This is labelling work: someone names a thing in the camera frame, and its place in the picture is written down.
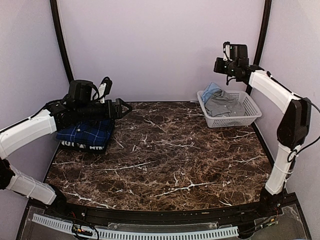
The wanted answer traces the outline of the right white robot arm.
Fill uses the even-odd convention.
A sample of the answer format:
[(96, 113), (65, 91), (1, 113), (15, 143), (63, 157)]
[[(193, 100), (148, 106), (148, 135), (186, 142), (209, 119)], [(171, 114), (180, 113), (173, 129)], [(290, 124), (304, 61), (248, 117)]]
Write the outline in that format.
[(260, 217), (272, 214), (282, 202), (284, 188), (295, 166), (296, 157), (309, 133), (312, 104), (275, 80), (269, 71), (258, 65), (250, 65), (247, 58), (230, 60), (218, 57), (214, 72), (234, 77), (258, 90), (272, 101), (283, 117), (277, 128), (278, 151), (265, 187), (260, 192), (255, 213)]

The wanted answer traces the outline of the grey long sleeve shirt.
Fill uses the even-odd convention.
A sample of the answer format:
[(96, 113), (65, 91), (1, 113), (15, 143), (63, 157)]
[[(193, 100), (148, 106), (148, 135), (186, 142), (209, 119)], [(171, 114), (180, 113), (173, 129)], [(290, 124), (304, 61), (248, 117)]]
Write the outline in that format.
[(210, 117), (241, 117), (245, 115), (244, 106), (225, 90), (218, 90), (204, 104)]

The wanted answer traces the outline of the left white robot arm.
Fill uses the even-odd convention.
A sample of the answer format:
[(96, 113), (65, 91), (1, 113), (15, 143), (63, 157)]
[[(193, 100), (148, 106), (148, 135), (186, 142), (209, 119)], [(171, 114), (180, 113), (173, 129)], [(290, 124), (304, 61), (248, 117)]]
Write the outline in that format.
[(65, 196), (56, 187), (40, 182), (16, 169), (8, 156), (25, 145), (83, 121), (122, 119), (132, 106), (117, 98), (105, 97), (112, 81), (105, 77), (99, 86), (88, 80), (73, 80), (62, 99), (46, 103), (37, 113), (0, 131), (0, 188), (50, 206), (60, 218), (71, 213)]

